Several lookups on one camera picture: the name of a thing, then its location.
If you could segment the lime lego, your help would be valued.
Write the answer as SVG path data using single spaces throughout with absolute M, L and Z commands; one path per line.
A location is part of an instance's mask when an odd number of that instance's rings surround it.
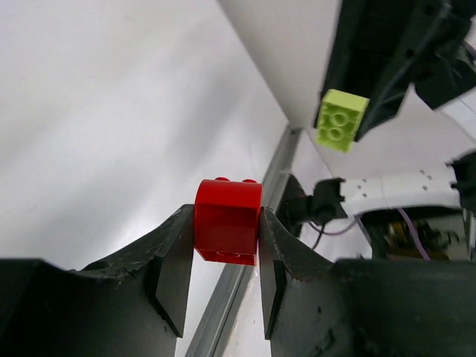
M 369 102 L 366 97 L 330 89 L 318 111 L 316 143 L 348 153 Z

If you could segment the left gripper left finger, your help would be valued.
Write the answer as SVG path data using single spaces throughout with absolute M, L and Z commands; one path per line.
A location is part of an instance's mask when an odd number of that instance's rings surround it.
M 80 270 L 1 261 L 3 356 L 173 356 L 193 262 L 193 206 Z

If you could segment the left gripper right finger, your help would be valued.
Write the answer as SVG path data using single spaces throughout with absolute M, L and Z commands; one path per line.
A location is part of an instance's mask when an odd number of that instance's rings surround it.
M 259 270 L 273 356 L 475 354 L 472 262 L 330 262 L 265 208 Z

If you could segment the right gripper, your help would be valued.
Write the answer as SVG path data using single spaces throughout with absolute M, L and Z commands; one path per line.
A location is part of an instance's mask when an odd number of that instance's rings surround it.
M 474 1 L 342 1 L 323 93 L 369 99 L 362 129 L 396 117 L 409 86 L 429 108 L 440 108 L 475 87 L 475 55 L 465 41 L 474 16 Z M 396 79 L 371 113 L 396 49 Z

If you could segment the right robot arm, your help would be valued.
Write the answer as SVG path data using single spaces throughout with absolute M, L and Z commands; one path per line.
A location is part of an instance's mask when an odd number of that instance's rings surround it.
M 315 117 L 318 144 L 349 152 L 395 118 L 409 88 L 438 109 L 475 88 L 465 38 L 473 1 L 343 1 Z M 320 223 L 413 207 L 475 211 L 475 154 L 434 169 L 318 182 L 309 215 Z

